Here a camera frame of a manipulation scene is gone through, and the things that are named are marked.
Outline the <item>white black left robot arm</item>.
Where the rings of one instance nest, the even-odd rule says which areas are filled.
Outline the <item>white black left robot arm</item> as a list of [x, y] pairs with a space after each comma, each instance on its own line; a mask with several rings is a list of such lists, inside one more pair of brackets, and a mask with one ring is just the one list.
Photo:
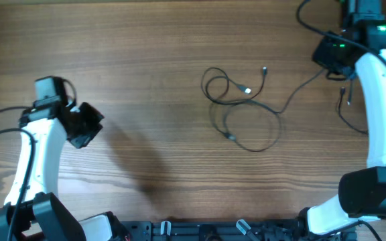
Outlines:
[[77, 105], [67, 79], [35, 81], [37, 99], [23, 106], [21, 153], [9, 194], [0, 208], [0, 240], [130, 240], [112, 212], [78, 221], [58, 199], [58, 173], [65, 142], [87, 146], [102, 129], [103, 115], [89, 103]]

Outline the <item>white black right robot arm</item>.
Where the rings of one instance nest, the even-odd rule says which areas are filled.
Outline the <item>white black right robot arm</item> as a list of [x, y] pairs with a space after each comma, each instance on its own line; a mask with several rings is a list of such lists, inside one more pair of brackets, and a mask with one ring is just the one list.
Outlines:
[[380, 1], [343, 1], [341, 7], [341, 33], [324, 32], [312, 59], [340, 80], [359, 80], [369, 150], [365, 169], [343, 175], [336, 196], [306, 210], [313, 238], [386, 219], [386, 19]]

